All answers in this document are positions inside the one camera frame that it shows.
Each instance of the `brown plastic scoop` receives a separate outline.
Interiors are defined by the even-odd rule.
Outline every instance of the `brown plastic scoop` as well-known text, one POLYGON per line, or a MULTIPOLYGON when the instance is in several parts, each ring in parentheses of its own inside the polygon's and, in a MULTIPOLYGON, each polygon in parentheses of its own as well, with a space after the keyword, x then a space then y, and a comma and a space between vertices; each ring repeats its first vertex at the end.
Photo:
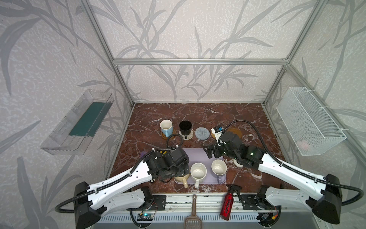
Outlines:
POLYGON ((192 214, 184 220, 184 229, 201 229, 202 220, 196 215, 196 194, 193 194, 192 214))

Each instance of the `wallpaper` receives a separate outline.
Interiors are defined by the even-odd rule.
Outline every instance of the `wallpaper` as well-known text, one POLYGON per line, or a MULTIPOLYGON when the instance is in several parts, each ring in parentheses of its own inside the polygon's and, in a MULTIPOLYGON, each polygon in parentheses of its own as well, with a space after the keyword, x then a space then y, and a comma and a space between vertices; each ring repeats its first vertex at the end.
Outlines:
MULTIPOLYGON (((90 0, 114 58, 286 58, 315 0, 90 0)), ((119 66, 136 102, 263 101, 279 66, 119 66)))
POLYGON ((292 64, 366 149, 365 3, 329 1, 292 64))
POLYGON ((131 110, 78 1, 0 2, 0 228, 69 229, 54 207, 104 180, 131 110), (86 89, 115 102, 82 156, 41 143, 86 89))
MULTIPOLYGON (((279 116, 276 107, 291 86, 300 86, 291 73, 285 73, 275 92, 265 105, 277 129, 279 138, 284 144, 287 154, 286 160, 299 168, 317 174, 332 174, 339 178, 341 184, 351 185, 366 190, 365 167, 357 161, 354 154, 344 142, 339 143, 327 152, 319 156, 302 156, 296 147, 284 122, 279 116)), ((356 192, 342 189, 343 201, 356 195, 356 192)), ((341 224, 333 225, 334 229, 361 229, 366 224, 366 199, 362 198, 356 203, 342 206, 341 224)))
POLYGON ((285 58, 315 2, 90 1, 114 58, 285 58))
POLYGON ((279 69, 279 65, 134 65, 120 68, 120 73, 136 102, 261 102, 279 69))

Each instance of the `mug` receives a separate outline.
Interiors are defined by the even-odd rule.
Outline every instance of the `mug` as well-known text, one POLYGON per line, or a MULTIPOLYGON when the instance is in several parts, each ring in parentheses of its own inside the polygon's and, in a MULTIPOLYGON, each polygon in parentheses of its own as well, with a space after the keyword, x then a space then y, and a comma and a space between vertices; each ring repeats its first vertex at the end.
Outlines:
POLYGON ((202 182, 207 174, 206 166, 202 163, 194 163, 191 167, 191 176, 192 179, 195 181, 194 187, 198 189, 198 185, 202 182))
POLYGON ((184 135, 184 138, 187 139, 188 135, 192 131, 192 123, 188 120, 181 121, 179 124, 180 133, 184 135))
POLYGON ((221 184, 223 175, 226 173, 228 167, 226 166, 225 162, 222 160, 214 160, 211 164, 211 169, 213 172, 214 177, 217 178, 217 183, 221 184))
POLYGON ((185 188, 188 188, 188 183, 187 183, 187 179, 189 178, 190 174, 187 174, 185 176, 182 177, 174 177, 174 180, 177 182, 182 182, 185 188))
POLYGON ((173 133, 173 123, 169 119, 161 121, 160 128, 166 137, 169 137, 173 133))

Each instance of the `clear plastic shelf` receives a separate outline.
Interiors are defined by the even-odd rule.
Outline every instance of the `clear plastic shelf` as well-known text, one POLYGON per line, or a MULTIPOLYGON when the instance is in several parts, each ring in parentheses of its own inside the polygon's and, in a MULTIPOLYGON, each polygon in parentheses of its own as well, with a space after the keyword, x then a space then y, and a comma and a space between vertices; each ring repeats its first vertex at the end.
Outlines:
POLYGON ((41 149, 52 155, 83 155, 113 102, 112 93, 87 89, 41 149))

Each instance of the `mug handle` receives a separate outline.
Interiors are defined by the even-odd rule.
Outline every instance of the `mug handle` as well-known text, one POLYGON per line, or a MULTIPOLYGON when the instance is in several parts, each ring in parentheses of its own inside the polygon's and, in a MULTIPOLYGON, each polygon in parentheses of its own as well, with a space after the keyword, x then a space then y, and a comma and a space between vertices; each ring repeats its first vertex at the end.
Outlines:
POLYGON ((184 185, 184 188, 188 188, 188 183, 185 178, 183 178, 183 185, 184 185))
POLYGON ((223 182, 223 176, 217 176, 217 183, 218 184, 222 184, 222 182, 223 182))
POLYGON ((194 187, 195 187, 196 189, 198 189, 198 185, 199 185, 199 180, 196 180, 196 184, 194 185, 194 187))

